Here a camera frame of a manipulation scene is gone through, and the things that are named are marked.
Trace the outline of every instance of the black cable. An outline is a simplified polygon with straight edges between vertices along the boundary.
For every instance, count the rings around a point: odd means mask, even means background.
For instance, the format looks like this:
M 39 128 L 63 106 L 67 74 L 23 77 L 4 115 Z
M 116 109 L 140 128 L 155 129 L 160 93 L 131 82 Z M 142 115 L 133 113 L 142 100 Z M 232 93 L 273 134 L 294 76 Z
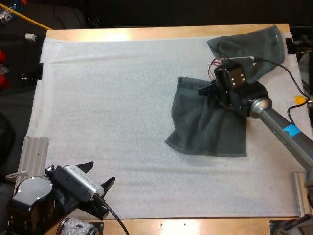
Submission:
M 292 73 L 291 73 L 291 72 L 289 71 L 289 69 L 287 69 L 285 66 L 283 66 L 283 65 L 281 65 L 281 64 L 279 64 L 279 63 L 276 63 L 276 62 L 274 62 L 274 61 L 267 60 L 267 59 L 263 59 L 263 58 L 254 58 L 254 62 L 255 62 L 255 63 L 268 62 L 268 63 L 274 64 L 274 65 L 276 65 L 276 66 L 282 67 L 284 70 L 287 71 L 287 73 L 288 73 L 289 76 L 291 77 L 291 79 L 292 79 L 292 81 L 294 82 L 294 84 L 295 84 L 296 88 L 298 89 L 298 91 L 306 98 L 306 101 L 304 101 L 302 104 L 293 105 L 293 106 L 291 106 L 291 107 L 289 107 L 289 108 L 287 109 L 287 115 L 288 115 L 288 117 L 289 117 L 289 120 L 290 120 L 290 122 L 291 122 L 292 124 L 294 124 L 294 121 L 293 121 L 293 119 L 292 119 L 292 117 L 291 117 L 291 114 L 290 114 L 290 110 L 291 110 L 291 109 L 294 109 L 294 108 L 301 107 L 301 106 L 307 104 L 307 103 L 310 101 L 310 97 L 309 97 L 308 95 L 306 95 L 306 94 L 300 89 L 300 87 L 298 86 L 297 82 L 295 81 L 295 79 L 294 79 Z
M 108 206 L 108 204 L 106 203 L 106 201 L 100 197 L 98 194 L 94 194 L 93 195 L 93 199 L 100 205 L 102 205 L 103 208 L 108 209 L 109 212 L 114 216 L 114 218 L 118 221 L 118 223 L 122 226 L 122 228 L 124 229 L 126 235 L 130 235 L 127 228 L 125 227 L 125 225 L 123 224 L 122 220 L 115 214 L 115 212 Z
M 78 21 L 79 21 L 79 24 L 80 24 L 81 28 L 84 28 L 83 23 L 81 22 L 81 20 L 80 20 L 79 16 L 77 15 L 77 13 L 76 13 L 76 11 L 75 11 L 74 7 L 72 7 L 72 11 L 74 12 L 74 14 L 75 14 L 76 18 L 78 19 Z
M 65 29 L 65 25 L 64 25 L 63 21 L 55 14 L 55 5 L 53 5 L 53 7 L 52 7 L 52 12 L 53 12 L 53 16 L 61 23 L 63 29 Z

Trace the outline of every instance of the wire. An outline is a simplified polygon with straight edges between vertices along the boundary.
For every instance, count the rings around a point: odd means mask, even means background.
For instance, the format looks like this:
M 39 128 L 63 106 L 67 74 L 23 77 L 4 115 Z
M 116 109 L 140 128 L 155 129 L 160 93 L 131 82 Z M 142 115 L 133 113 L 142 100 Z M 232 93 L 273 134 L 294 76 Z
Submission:
M 298 91 L 306 98 L 306 101 L 304 101 L 302 104 L 293 105 L 293 106 L 291 106 L 291 107 L 289 107 L 289 108 L 287 109 L 287 115 L 288 115 L 288 117 L 289 117 L 289 120 L 290 120 L 290 122 L 291 122 L 292 124 L 294 124 L 294 121 L 293 121 L 293 119 L 292 119 L 292 117 L 291 117 L 291 114 L 290 114 L 290 110 L 291 110 L 291 109 L 294 109 L 294 108 L 301 107 L 301 106 L 307 104 L 307 103 L 310 101 L 310 97 L 309 97 L 308 95 L 306 95 L 306 94 L 300 89 L 300 87 L 299 87 L 299 85 L 297 84 L 297 82 L 295 81 L 295 79 L 294 79 L 292 73 L 291 73 L 291 72 L 289 71 L 289 69 L 287 69 L 285 66 L 283 66 L 283 65 L 281 65 L 281 64 L 279 64 L 279 63 L 276 63 L 276 62 L 274 62 L 274 61 L 267 60 L 267 59 L 263 59 L 263 58 L 254 58 L 254 62 L 255 62 L 255 63 L 268 62 L 268 63 L 274 64 L 274 65 L 277 65 L 277 66 L 279 66 L 279 67 L 282 67 L 284 70 L 287 71 L 287 73 L 288 73 L 289 76 L 291 77 L 291 79 L 292 79 L 292 81 L 294 82 L 294 84 L 295 84 L 296 88 L 298 89 Z
M 114 218 L 118 221 L 118 223 L 122 226 L 122 228 L 124 229 L 126 235 L 130 235 L 129 232 L 127 231 L 127 228 L 125 227 L 125 225 L 123 224 L 122 220 L 115 214 L 115 212 L 108 206 L 108 204 L 105 202 L 103 207 L 107 208 L 109 210 L 109 212 L 111 212 L 111 214 L 114 216 Z
M 55 14 L 55 5 L 53 5 L 53 7 L 52 7 L 52 12 L 53 12 L 53 16 L 61 23 L 63 29 L 65 29 L 65 25 L 64 25 L 63 21 L 60 19 L 60 17 L 58 17 L 58 16 Z
M 41 23 L 39 23 L 39 22 L 37 22 L 37 21 L 34 21 L 34 20 L 32 20 L 31 18 L 29 18 L 29 17 L 27 17 L 27 16 L 25 16 L 25 15 L 22 15 L 21 13 L 15 11 L 15 10 L 9 8 L 9 7 L 7 7 L 6 5 L 3 5 L 2 3 L 0 3 L 0 6 L 1 6 L 3 9 L 5 9 L 5 10 L 7 10 L 7 11 L 9 11 L 9 12 L 11 12 L 11 13 L 13 13 L 13 14 L 19 16 L 19 17 L 22 17 L 22 18 L 25 19 L 25 20 L 27 20 L 27 21 L 29 21 L 29 22 L 31 22 L 31 23 L 33 23 L 33 24 L 38 25 L 39 27 L 42 27 L 42 28 L 44 28 L 44 29 L 46 29 L 46 30 L 53 30 L 52 28 L 49 28 L 49 27 L 45 26 L 44 24 L 41 24 Z
M 114 218 L 118 221 L 118 223 L 121 225 L 121 227 L 124 229 L 126 235 L 130 235 L 127 228 L 123 224 L 122 220 L 115 214 L 115 212 L 109 207 L 109 205 L 106 203 L 106 201 L 100 197 L 98 194 L 93 195 L 93 199 L 95 200 L 96 203 L 100 204 L 104 209 L 109 210 L 109 212 L 114 216 Z
M 81 20 L 80 20 L 80 18 L 78 16 L 77 12 L 75 11 L 74 7 L 72 7 L 72 11 L 74 12 L 76 18 L 78 19 L 81 28 L 84 28 L 83 23 L 81 22 Z

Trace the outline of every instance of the white foam sheet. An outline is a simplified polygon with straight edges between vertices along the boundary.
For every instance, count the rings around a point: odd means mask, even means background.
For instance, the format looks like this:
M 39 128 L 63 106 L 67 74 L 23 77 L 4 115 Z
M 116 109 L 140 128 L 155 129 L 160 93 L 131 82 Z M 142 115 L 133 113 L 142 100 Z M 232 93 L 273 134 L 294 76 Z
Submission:
M 247 119 L 246 158 L 184 155 L 165 144 L 177 78 L 208 79 L 208 39 L 46 39 L 28 130 L 50 138 L 46 165 L 94 161 L 94 181 L 116 177 L 106 200 L 124 219 L 297 215 L 291 173 L 303 168 L 260 120 Z M 286 53 L 283 64 L 301 83 L 296 57 Z M 287 117 L 299 95 L 288 74 L 276 68 L 260 82 Z M 306 107 L 292 116 L 312 137 Z

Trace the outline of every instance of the orange tag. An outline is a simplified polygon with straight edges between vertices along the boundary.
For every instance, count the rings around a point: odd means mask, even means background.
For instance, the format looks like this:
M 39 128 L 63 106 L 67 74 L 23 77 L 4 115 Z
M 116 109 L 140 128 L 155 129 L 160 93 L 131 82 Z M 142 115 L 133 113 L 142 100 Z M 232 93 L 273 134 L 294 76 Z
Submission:
M 298 104 L 303 104 L 305 102 L 305 97 L 304 96 L 295 96 L 294 97 L 294 102 L 296 105 Z

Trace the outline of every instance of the metal bracket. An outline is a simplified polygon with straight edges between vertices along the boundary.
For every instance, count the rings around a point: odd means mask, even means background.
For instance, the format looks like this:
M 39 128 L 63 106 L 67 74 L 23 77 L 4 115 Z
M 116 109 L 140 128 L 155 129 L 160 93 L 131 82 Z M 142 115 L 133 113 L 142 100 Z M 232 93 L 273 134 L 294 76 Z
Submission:
M 45 171 L 45 161 L 47 157 L 49 138 L 47 137 L 25 137 L 21 153 L 15 188 L 24 179 L 33 176 L 42 176 Z
M 307 198 L 307 189 L 304 187 L 305 172 L 294 173 L 293 181 L 299 217 L 301 218 L 306 214 L 312 214 L 312 208 Z

